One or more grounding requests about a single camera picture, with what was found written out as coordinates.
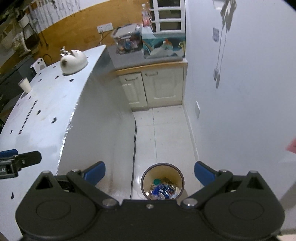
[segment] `light switch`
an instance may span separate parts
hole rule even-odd
[[[196,116],[198,119],[200,117],[200,106],[197,101],[196,101],[196,105],[195,105],[195,113],[196,113]]]
[[[213,28],[213,40],[217,43],[219,41],[219,29]]]

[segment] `cabinet handle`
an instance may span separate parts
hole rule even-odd
[[[128,80],[128,79],[125,79],[126,81],[134,81],[134,80],[137,80],[138,77],[134,78],[134,79],[131,79],[131,80]]]
[[[156,72],[156,74],[145,74],[147,77],[148,76],[156,76],[156,75],[158,75],[158,71]]]

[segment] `window frame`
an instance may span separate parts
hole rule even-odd
[[[150,18],[151,23],[155,24],[156,32],[154,33],[185,33],[185,0],[180,0],[180,7],[158,7],[158,0],[150,0],[153,2],[153,9],[149,9],[154,12],[155,20]],[[181,18],[159,18],[160,11],[177,10],[181,12]],[[181,23],[181,30],[160,30],[160,23]]]

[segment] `blue gripper pad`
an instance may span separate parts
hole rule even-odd
[[[102,161],[90,166],[82,172],[82,177],[88,183],[95,186],[105,176],[106,166]]]
[[[10,156],[14,156],[14,155],[18,155],[18,152],[15,149],[0,152],[0,158],[1,157],[10,157]]]
[[[206,186],[216,179],[218,172],[198,161],[194,165],[194,174],[200,183]]]

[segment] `fish tank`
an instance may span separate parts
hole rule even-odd
[[[185,33],[154,33],[151,27],[143,27],[142,41],[144,58],[185,57]]]

